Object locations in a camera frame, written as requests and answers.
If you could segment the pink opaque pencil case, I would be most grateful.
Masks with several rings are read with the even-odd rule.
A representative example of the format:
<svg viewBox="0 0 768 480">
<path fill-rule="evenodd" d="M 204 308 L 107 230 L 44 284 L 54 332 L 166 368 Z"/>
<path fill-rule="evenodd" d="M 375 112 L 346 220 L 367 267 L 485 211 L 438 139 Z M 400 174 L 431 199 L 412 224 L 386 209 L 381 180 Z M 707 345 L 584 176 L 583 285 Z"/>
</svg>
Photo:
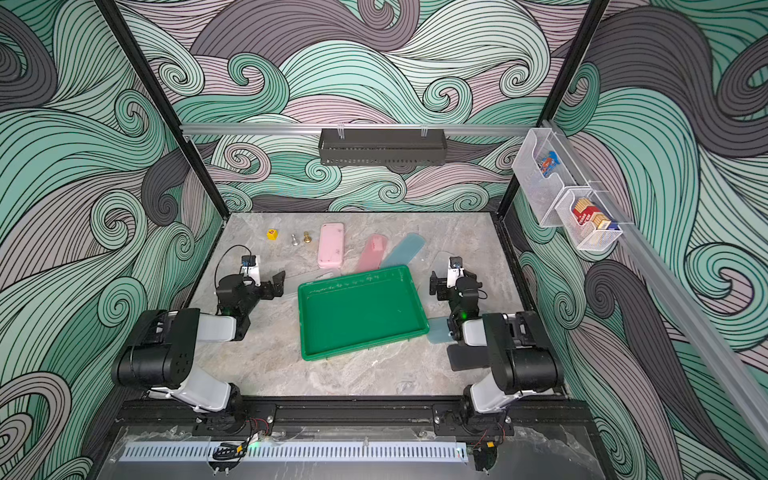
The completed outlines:
<svg viewBox="0 0 768 480">
<path fill-rule="evenodd" d="M 320 229 L 317 264 L 321 269 L 340 268 L 345 252 L 343 223 L 325 223 Z"/>
</svg>

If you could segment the light teal pencil case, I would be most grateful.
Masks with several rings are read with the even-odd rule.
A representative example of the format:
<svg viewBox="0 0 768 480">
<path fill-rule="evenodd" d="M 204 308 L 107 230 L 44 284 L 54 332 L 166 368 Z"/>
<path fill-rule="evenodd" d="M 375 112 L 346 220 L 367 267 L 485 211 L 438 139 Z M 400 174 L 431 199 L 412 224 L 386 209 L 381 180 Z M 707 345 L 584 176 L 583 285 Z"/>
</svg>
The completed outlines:
<svg viewBox="0 0 768 480">
<path fill-rule="evenodd" d="M 428 319 L 429 331 L 426 335 L 431 344 L 443 344 L 453 342 L 446 317 L 434 317 Z"/>
</svg>

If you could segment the black pencil case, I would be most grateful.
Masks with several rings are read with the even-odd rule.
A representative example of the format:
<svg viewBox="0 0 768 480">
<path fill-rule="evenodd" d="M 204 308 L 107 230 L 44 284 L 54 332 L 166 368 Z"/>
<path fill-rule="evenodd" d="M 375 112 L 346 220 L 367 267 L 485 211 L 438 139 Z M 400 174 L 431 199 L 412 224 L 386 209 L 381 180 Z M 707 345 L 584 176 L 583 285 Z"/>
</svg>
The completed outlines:
<svg viewBox="0 0 768 480">
<path fill-rule="evenodd" d="M 452 344 L 447 347 L 446 353 L 454 372 L 490 367 L 486 347 Z"/>
</svg>

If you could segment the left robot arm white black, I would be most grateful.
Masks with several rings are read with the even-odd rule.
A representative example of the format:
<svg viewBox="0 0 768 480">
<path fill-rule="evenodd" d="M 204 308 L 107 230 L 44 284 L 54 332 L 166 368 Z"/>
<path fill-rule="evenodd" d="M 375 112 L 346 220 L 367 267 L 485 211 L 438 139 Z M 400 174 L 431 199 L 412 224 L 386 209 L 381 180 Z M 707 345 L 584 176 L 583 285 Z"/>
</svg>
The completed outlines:
<svg viewBox="0 0 768 480">
<path fill-rule="evenodd" d="M 242 395 L 195 364 L 203 343 L 242 341 L 250 314 L 262 301 L 284 294 L 286 273 L 256 281 L 247 271 L 223 277 L 216 287 L 217 311 L 198 308 L 146 310 L 137 320 L 111 367 L 115 385 L 171 399 L 204 415 L 245 416 Z"/>
</svg>

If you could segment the translucent teal pencil case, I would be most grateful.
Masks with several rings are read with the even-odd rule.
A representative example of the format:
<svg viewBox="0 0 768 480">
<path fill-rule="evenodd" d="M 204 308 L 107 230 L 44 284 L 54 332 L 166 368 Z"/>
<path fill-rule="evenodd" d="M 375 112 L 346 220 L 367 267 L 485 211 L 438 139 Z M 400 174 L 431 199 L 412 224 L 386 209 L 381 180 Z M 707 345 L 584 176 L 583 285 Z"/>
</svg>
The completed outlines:
<svg viewBox="0 0 768 480">
<path fill-rule="evenodd" d="M 408 265 L 426 244 L 417 233 L 407 234 L 382 261 L 382 268 Z"/>
</svg>

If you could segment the clear frosted pencil case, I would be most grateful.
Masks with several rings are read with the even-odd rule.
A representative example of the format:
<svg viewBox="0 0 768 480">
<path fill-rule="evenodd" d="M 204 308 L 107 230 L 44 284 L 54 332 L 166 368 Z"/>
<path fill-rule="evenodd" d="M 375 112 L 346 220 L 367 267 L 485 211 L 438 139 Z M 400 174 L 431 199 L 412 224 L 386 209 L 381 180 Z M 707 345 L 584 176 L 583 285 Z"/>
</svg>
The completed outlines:
<svg viewBox="0 0 768 480">
<path fill-rule="evenodd" d="M 340 275 L 341 271 L 339 269 L 318 269 L 302 274 L 301 279 L 299 280 L 299 284 L 335 278 Z"/>
</svg>

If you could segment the green plastic storage tray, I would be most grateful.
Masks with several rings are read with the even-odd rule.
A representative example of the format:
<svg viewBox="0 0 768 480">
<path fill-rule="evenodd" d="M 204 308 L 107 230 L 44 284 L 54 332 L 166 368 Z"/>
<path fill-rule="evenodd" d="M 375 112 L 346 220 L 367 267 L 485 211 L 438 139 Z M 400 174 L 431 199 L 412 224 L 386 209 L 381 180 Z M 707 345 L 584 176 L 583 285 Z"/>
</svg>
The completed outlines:
<svg viewBox="0 0 768 480">
<path fill-rule="evenodd" d="M 318 361 L 429 332 L 410 269 L 394 266 L 298 287 L 301 356 Z"/>
</svg>

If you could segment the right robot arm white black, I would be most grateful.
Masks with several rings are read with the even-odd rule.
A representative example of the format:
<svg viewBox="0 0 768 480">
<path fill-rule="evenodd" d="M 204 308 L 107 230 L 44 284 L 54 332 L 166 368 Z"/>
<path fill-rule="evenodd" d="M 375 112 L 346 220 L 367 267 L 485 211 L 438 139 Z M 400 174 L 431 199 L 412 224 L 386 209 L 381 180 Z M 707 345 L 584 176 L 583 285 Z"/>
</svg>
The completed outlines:
<svg viewBox="0 0 768 480">
<path fill-rule="evenodd" d="M 534 311 L 482 313 L 483 284 L 461 267 L 440 277 L 433 271 L 428 294 L 449 305 L 450 313 L 435 326 L 435 343 L 447 343 L 454 372 L 487 369 L 465 388 L 462 421 L 501 415 L 525 397 L 550 395 L 564 383 L 562 364 Z"/>
</svg>

